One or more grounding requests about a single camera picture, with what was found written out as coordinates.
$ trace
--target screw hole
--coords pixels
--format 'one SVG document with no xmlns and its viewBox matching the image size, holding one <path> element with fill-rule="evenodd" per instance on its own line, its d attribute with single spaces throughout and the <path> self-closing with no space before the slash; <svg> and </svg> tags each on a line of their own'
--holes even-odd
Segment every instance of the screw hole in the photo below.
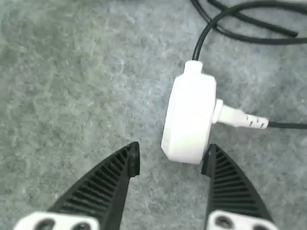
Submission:
<svg viewBox="0 0 307 230">
<path fill-rule="evenodd" d="M 256 225 L 254 226 L 253 230 L 269 230 L 269 229 L 262 225 Z"/>
<path fill-rule="evenodd" d="M 73 227 L 72 230 L 91 230 L 91 226 L 88 223 L 80 223 Z"/>
<path fill-rule="evenodd" d="M 35 230 L 52 230 L 54 225 L 53 219 L 44 219 L 37 224 Z"/>
<path fill-rule="evenodd" d="M 233 223 L 230 218 L 228 217 L 218 217 L 215 220 L 215 224 L 219 227 L 222 227 L 224 229 L 232 229 L 233 228 Z"/>
</svg>

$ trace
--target white power adapter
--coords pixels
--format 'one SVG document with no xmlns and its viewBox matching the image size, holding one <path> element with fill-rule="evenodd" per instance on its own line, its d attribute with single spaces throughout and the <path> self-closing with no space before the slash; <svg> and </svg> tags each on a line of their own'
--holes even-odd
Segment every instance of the white power adapter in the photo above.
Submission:
<svg viewBox="0 0 307 230">
<path fill-rule="evenodd" d="M 216 80 L 202 74 L 202 63 L 188 61 L 174 81 L 161 147 L 171 161 L 200 164 L 212 123 L 265 129 L 268 119 L 245 114 L 216 99 Z"/>
</svg>

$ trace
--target carpet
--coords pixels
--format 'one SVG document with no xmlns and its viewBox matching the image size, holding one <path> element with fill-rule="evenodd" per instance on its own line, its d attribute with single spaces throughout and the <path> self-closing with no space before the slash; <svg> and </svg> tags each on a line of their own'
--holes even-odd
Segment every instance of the carpet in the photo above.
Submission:
<svg viewBox="0 0 307 230">
<path fill-rule="evenodd" d="M 300 14 L 246 14 L 307 35 Z M 278 37 L 231 18 L 223 24 Z M 121 229 L 201 229 L 209 179 L 200 165 L 168 161 L 160 141 L 173 81 L 205 25 L 189 0 L 0 1 L 0 228 L 46 210 L 138 141 L 141 174 L 130 181 Z M 307 122 L 306 59 L 306 45 L 250 45 L 216 32 L 200 56 L 225 104 L 285 122 Z M 214 125 L 210 143 L 242 168 L 278 227 L 306 229 L 306 131 Z"/>
</svg>

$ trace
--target power plug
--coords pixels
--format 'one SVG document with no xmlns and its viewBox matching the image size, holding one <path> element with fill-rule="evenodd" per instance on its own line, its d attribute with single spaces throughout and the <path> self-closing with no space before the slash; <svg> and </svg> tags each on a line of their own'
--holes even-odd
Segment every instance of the power plug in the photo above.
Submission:
<svg viewBox="0 0 307 230">
<path fill-rule="evenodd" d="M 265 129 L 268 119 L 245 114 L 216 99 L 216 80 L 202 73 L 202 63 L 188 61 L 174 81 L 161 148 L 171 161 L 200 164 L 212 124 Z"/>
</svg>

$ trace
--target black power cord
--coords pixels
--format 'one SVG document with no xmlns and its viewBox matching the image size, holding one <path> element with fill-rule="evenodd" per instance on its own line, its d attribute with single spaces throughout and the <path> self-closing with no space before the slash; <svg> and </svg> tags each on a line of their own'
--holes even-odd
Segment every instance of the black power cord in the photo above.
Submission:
<svg viewBox="0 0 307 230">
<path fill-rule="evenodd" d="M 198 60 L 201 52 L 201 47 L 203 42 L 208 35 L 211 29 L 217 28 L 217 23 L 222 20 L 224 17 L 236 14 L 239 11 L 246 10 L 246 9 L 253 9 L 253 8 L 279 8 L 288 11 L 300 12 L 307 14 L 307 8 L 295 4 L 295 3 L 288 3 L 288 2 L 280 2 L 274 0 L 262 0 L 262 1 L 254 1 L 254 2 L 245 2 L 238 4 L 236 6 L 230 7 L 225 9 L 224 11 L 220 12 L 217 16 L 211 19 L 205 29 L 202 31 L 193 52 L 192 60 Z M 270 45 L 289 45 L 289 44 L 307 44 L 307 38 L 288 38 L 288 39 L 268 39 L 272 43 Z M 270 121 L 268 127 L 272 128 L 292 128 L 292 129 L 307 129 L 307 124 L 301 123 L 280 123 L 280 122 L 272 122 Z"/>
<path fill-rule="evenodd" d="M 211 17 L 208 15 L 208 13 L 203 9 L 203 7 L 200 5 L 199 3 L 199 0 L 190 0 L 191 3 L 194 5 L 194 7 L 197 9 L 197 11 L 199 12 L 199 14 L 201 15 L 201 17 L 206 21 L 206 22 L 209 22 L 211 21 Z M 208 2 L 210 4 L 212 4 L 213 6 L 215 6 L 216 8 L 223 8 L 221 10 L 224 10 L 225 8 L 227 8 L 226 6 L 222 5 L 221 3 L 217 2 L 217 1 L 211 1 L 211 0 L 208 0 Z M 268 30 L 271 30 L 273 32 L 276 32 L 276 33 L 279 33 L 279 34 L 282 34 L 282 35 L 285 35 L 285 36 L 289 36 L 289 37 L 296 37 L 298 35 L 297 32 L 295 31 L 291 31 L 291 30 L 288 30 L 288 29 L 285 29 L 285 28 L 282 28 L 282 27 L 279 27 L 277 25 L 273 25 L 273 24 L 270 24 L 270 23 L 266 23 L 266 22 L 263 22 L 261 20 L 258 20 L 258 19 L 254 19 L 254 18 L 251 18 L 251 17 L 248 17 L 246 15 L 243 15 L 243 14 L 236 14 L 234 15 L 236 18 L 246 22 L 246 23 L 249 23 L 249 24 L 253 24 L 255 26 L 258 26 L 258 27 L 262 27 L 262 28 L 265 28 L 265 29 L 268 29 Z M 230 32 L 229 30 L 226 30 L 224 29 L 223 27 L 221 26 L 215 26 L 214 27 L 214 30 L 216 30 L 217 32 L 227 36 L 227 37 L 230 37 L 230 38 L 233 38 L 233 39 L 238 39 L 237 36 L 238 34 L 234 34 L 232 32 Z M 240 36 L 240 40 L 241 41 L 246 41 L 248 42 L 250 40 L 251 37 L 248 37 L 248 36 Z"/>
<path fill-rule="evenodd" d="M 193 4 L 193 6 L 196 8 L 196 10 L 199 12 L 201 17 L 206 22 L 209 23 L 212 20 L 212 18 L 208 15 L 208 13 L 200 5 L 199 0 L 190 0 L 190 1 Z M 295 6 L 295 9 L 291 9 L 291 8 L 287 9 L 286 7 L 282 7 L 282 9 L 307 14 L 306 8 L 301 9 L 302 6 L 299 6 L 298 4 L 295 4 L 295 3 L 291 3 L 291 4 L 293 6 Z M 267 23 L 269 25 L 269 27 L 267 27 L 267 26 L 265 27 L 265 26 L 263 26 L 263 23 L 265 23 L 265 22 L 256 20 L 257 22 L 260 23 L 259 24 L 259 23 L 255 22 L 255 19 L 253 19 L 253 18 L 249 18 L 249 19 L 254 20 L 254 22 L 248 21 L 246 18 L 245 19 L 241 18 L 242 21 L 254 24 L 254 25 L 259 26 L 259 27 L 270 29 L 271 31 L 275 31 L 275 32 L 278 32 L 280 34 L 290 35 L 291 33 L 296 33 L 296 32 L 288 31 L 287 34 L 285 34 L 284 32 L 282 32 L 282 31 L 286 30 L 284 28 L 281 28 L 281 27 L 278 27 L 278 26 L 275 26 L 275 25 L 272 25 L 272 24 L 269 24 L 269 23 Z M 242 41 L 242 42 L 247 42 L 247 43 L 254 43 L 254 44 L 261 44 L 261 45 L 298 45 L 298 44 L 307 43 L 307 41 L 304 40 L 303 38 L 274 39 L 274 38 L 258 38 L 258 37 L 252 37 L 252 36 L 245 36 L 245 35 L 242 35 L 242 34 L 233 33 L 232 31 L 223 28 L 222 26 L 218 25 L 217 23 L 215 23 L 215 25 L 213 26 L 213 29 L 216 30 L 217 32 L 219 32 L 220 34 L 223 34 L 223 35 L 225 35 L 229 38 L 239 40 L 239 41 Z"/>
</svg>

